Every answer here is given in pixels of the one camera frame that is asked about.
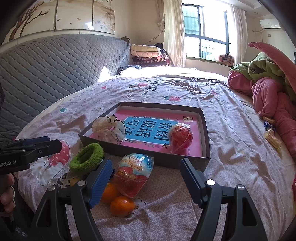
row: finger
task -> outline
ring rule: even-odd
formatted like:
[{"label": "finger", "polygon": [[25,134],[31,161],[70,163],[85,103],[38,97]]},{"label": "finger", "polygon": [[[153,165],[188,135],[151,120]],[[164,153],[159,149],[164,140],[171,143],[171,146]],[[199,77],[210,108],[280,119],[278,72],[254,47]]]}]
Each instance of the finger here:
[{"label": "finger", "polygon": [[9,186],[6,191],[1,195],[0,201],[2,202],[3,205],[6,205],[13,200],[15,196],[15,191],[12,186]]},{"label": "finger", "polygon": [[8,184],[8,186],[13,186],[14,183],[15,183],[15,178],[13,177],[12,174],[8,174],[7,175],[7,184]]},{"label": "finger", "polygon": [[12,200],[9,204],[4,206],[5,212],[10,213],[15,209],[15,201]]}]

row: window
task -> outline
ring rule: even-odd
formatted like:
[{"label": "window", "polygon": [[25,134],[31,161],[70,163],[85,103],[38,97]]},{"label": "window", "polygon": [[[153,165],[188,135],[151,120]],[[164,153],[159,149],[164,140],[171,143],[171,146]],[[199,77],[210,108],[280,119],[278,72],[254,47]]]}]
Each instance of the window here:
[{"label": "window", "polygon": [[183,17],[185,27],[185,53],[187,56],[211,59],[212,53],[229,53],[229,29],[227,7],[202,6],[193,3],[199,1],[183,1]]}]

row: blue snack wrapper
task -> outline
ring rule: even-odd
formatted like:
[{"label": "blue snack wrapper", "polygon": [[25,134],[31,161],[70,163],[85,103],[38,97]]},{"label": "blue snack wrapper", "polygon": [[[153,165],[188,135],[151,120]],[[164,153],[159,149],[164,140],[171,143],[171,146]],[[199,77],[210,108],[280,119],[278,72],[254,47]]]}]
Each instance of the blue snack wrapper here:
[{"label": "blue snack wrapper", "polygon": [[264,127],[266,131],[273,130],[274,132],[276,132],[274,125],[270,124],[268,121],[264,121]]}]

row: green headband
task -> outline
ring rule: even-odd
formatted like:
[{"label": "green headband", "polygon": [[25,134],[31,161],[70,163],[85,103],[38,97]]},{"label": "green headband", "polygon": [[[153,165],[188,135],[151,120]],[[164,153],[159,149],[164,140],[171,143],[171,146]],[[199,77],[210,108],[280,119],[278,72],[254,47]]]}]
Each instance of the green headband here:
[{"label": "green headband", "polygon": [[102,161],[103,148],[98,143],[92,143],[83,148],[70,162],[70,170],[76,175],[83,175],[95,170]]}]

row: window sill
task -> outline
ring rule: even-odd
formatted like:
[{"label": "window sill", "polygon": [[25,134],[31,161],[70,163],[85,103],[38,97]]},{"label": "window sill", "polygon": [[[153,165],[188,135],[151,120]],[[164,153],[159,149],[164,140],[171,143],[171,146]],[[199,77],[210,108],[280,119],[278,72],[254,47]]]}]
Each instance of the window sill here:
[{"label": "window sill", "polygon": [[221,62],[217,62],[217,61],[213,61],[213,60],[208,60],[208,59],[204,59],[204,58],[196,58],[196,57],[186,56],[186,59],[200,60],[200,61],[208,62],[208,63],[212,63],[212,64],[221,64],[221,65],[227,66],[229,68],[232,67],[231,65],[227,65],[227,64],[224,64],[224,63],[221,63]]}]

